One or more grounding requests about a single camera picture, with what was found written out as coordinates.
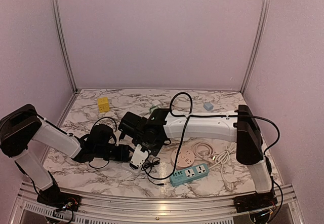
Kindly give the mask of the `white multicolour power strip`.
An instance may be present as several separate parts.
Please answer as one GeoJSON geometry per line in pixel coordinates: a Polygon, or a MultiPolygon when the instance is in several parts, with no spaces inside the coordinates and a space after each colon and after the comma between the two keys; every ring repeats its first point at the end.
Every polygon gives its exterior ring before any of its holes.
{"type": "Polygon", "coordinates": [[[128,175],[133,175],[137,176],[140,174],[140,169],[135,169],[130,166],[129,163],[122,163],[121,168],[128,174],[128,175]]]}

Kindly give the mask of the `black power adapter with cable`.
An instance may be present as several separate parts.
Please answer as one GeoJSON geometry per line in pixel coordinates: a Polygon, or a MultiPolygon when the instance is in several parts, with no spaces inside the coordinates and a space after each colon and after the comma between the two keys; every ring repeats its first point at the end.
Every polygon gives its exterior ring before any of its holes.
{"type": "Polygon", "coordinates": [[[144,162],[144,164],[141,167],[141,170],[143,170],[146,173],[147,179],[149,180],[150,183],[152,183],[152,184],[154,184],[156,186],[164,186],[164,183],[156,183],[156,182],[153,182],[150,179],[150,177],[149,177],[152,169],[155,166],[159,165],[159,164],[160,164],[160,158],[159,157],[154,157],[151,161],[148,160],[148,159],[146,159],[145,162],[144,162]]]}

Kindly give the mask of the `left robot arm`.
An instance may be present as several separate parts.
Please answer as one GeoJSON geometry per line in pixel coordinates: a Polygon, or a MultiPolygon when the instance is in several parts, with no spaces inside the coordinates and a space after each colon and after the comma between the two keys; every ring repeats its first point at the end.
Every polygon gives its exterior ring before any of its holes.
{"type": "Polygon", "coordinates": [[[39,157],[29,150],[30,143],[46,145],[82,164],[94,159],[128,162],[133,151],[127,144],[118,144],[114,130],[105,124],[96,123],[88,134],[77,137],[39,115],[32,104],[4,116],[1,119],[2,152],[15,161],[53,206],[60,206],[64,195],[39,157]]]}

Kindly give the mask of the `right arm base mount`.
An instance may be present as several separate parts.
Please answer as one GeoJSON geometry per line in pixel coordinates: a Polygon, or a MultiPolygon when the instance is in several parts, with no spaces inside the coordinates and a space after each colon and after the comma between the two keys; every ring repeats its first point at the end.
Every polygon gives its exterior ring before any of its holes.
{"type": "Polygon", "coordinates": [[[253,193],[237,196],[233,201],[237,213],[258,210],[278,203],[274,190],[262,194],[253,193]]]}

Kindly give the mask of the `white USB charger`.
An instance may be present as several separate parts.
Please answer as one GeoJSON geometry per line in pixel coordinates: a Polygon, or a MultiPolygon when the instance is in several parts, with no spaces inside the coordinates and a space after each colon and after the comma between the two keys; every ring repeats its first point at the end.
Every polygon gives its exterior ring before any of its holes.
{"type": "Polygon", "coordinates": [[[154,107],[161,107],[161,102],[158,101],[158,100],[154,100],[154,101],[152,102],[152,106],[154,106],[154,107]]]}

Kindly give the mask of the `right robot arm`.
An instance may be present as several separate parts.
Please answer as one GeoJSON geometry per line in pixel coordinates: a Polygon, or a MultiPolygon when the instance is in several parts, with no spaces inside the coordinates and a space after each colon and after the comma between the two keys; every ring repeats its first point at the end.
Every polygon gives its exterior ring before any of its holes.
{"type": "Polygon", "coordinates": [[[269,119],[253,115],[250,108],[243,104],[235,111],[196,114],[192,111],[192,97],[188,99],[191,107],[187,113],[178,113],[173,109],[173,98],[168,108],[155,109],[148,118],[130,111],[122,117],[118,126],[119,138],[130,137],[136,147],[130,166],[140,168],[149,156],[157,156],[162,146],[175,138],[234,142],[236,160],[248,168],[255,186],[256,193],[251,196],[251,204],[256,208],[263,207],[270,200],[273,181],[257,121],[270,123],[275,129],[277,125],[269,119]]]}

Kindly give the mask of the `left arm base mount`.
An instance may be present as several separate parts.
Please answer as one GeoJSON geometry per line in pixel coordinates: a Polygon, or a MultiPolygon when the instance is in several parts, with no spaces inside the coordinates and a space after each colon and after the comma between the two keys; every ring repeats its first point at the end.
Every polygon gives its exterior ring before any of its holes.
{"type": "Polygon", "coordinates": [[[54,177],[51,174],[50,177],[52,179],[52,185],[44,191],[39,190],[37,194],[37,202],[56,207],[59,210],[69,209],[72,211],[78,211],[81,197],[76,194],[60,191],[54,177]]]}

